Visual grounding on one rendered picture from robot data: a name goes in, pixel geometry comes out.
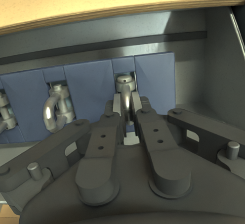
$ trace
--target dark strip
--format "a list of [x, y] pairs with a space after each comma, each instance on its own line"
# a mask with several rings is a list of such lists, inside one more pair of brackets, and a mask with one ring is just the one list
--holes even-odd
[[193, 39], [205, 39], [205, 38], [207, 38], [207, 31], [163, 34], [163, 35], [130, 38], [130, 39], [112, 40], [112, 41], [105, 41], [105, 42], [93, 43], [93, 44], [53, 48], [53, 49], [47, 49], [47, 50], [42, 50], [37, 52], [3, 57], [0, 58], [0, 65], [26, 61], [26, 60], [53, 57], [53, 56], [64, 55], [64, 54], [101, 50], [107, 48], [146, 45], [146, 44], [193, 40]]

